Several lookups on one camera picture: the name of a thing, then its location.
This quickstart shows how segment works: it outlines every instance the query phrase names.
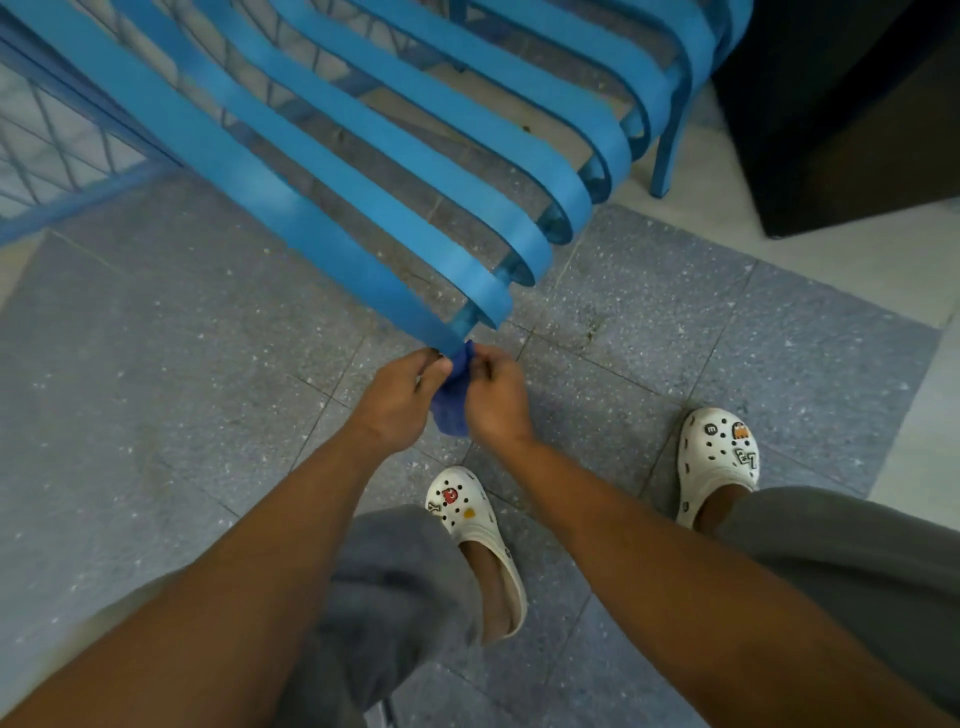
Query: white crocs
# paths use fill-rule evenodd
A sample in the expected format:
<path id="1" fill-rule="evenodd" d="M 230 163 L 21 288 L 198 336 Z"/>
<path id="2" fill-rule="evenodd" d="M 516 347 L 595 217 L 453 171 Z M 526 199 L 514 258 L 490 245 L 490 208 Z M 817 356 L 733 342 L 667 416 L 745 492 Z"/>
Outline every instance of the white crocs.
<path id="1" fill-rule="evenodd" d="M 740 418 L 725 409 L 704 407 L 691 412 L 677 446 L 680 511 L 677 523 L 692 528 L 704 501 L 725 485 L 756 490 L 760 453 Z"/>
<path id="2" fill-rule="evenodd" d="M 527 618 L 527 593 L 477 476 L 459 465 L 447 468 L 431 483 L 425 507 L 441 519 L 457 546 L 464 541 L 475 541 L 500 560 L 512 617 L 507 637 L 514 635 Z"/>

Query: left hand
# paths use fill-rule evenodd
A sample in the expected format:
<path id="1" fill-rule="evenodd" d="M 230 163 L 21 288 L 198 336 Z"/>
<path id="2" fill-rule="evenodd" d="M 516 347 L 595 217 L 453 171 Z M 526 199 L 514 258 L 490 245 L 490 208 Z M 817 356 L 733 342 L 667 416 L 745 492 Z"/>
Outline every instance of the left hand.
<path id="1" fill-rule="evenodd" d="M 395 359 L 373 377 L 345 428 L 373 438 L 385 457 L 406 450 L 422 435 L 430 400 L 452 370 L 453 362 L 432 349 Z"/>

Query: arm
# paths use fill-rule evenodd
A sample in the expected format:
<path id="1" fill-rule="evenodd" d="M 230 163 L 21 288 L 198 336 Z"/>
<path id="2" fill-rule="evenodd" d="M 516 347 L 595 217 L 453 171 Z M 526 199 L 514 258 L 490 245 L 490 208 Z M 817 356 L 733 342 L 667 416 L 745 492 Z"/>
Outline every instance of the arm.
<path id="1" fill-rule="evenodd" d="M 343 429 L 0 725 L 266 723 L 367 481 L 423 431 L 451 368 L 436 358 L 423 350 L 381 369 Z"/>
<path id="2" fill-rule="evenodd" d="M 710 725 L 956 728 L 787 582 L 538 442 L 519 366 L 477 350 L 471 435 L 531 499 L 630 641 Z"/>

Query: blue rag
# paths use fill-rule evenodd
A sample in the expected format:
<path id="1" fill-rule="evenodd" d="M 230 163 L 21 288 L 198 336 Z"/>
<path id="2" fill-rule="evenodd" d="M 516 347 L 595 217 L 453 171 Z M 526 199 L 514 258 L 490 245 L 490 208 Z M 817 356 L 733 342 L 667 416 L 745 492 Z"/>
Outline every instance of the blue rag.
<path id="1" fill-rule="evenodd" d="M 470 386 L 470 360 L 473 358 L 473 342 L 467 341 L 462 349 L 451 357 L 453 371 L 430 401 L 434 422 L 444 435 L 467 437 L 467 388 Z"/>

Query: blue metal bench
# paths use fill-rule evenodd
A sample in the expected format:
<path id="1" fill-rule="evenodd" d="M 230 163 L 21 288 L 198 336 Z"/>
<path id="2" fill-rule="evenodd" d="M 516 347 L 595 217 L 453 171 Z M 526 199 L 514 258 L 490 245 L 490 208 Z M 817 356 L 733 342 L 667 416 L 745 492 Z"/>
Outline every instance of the blue metal bench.
<path id="1" fill-rule="evenodd" d="M 448 323 L 312 202 L 67 0 L 0 0 L 0 5 L 73 63 L 172 156 L 364 303 L 448 355 L 463 347 L 477 323 L 496 328 L 509 316 L 510 284 L 535 285 L 550 266 L 551 243 L 573 240 L 587 224 L 591 206 L 610 197 L 633 161 L 657 138 L 651 193 L 665 194 L 690 105 L 742 37 L 752 9 L 752 0 L 712 0 L 704 8 L 696 0 L 598 0 L 671 39 L 676 59 L 660 68 L 643 48 L 546 0 L 450 0 L 449 18 L 412 0 L 351 2 L 436 49 L 456 67 L 469 68 L 541 109 L 584 139 L 592 156 L 574 170 L 545 142 L 317 12 L 307 0 L 270 0 L 279 17 L 317 46 L 532 178 L 550 200 L 536 221 L 449 158 L 288 57 L 229 0 L 194 0 L 194 7 L 268 78 L 495 232 L 509 252 L 493 270 L 246 90 L 153 0 L 113 0 L 113 7 L 226 111 L 460 290 L 468 303 Z M 617 119 L 602 99 L 474 35 L 464 27 L 468 5 L 603 68 L 624 85 L 633 106 Z"/>

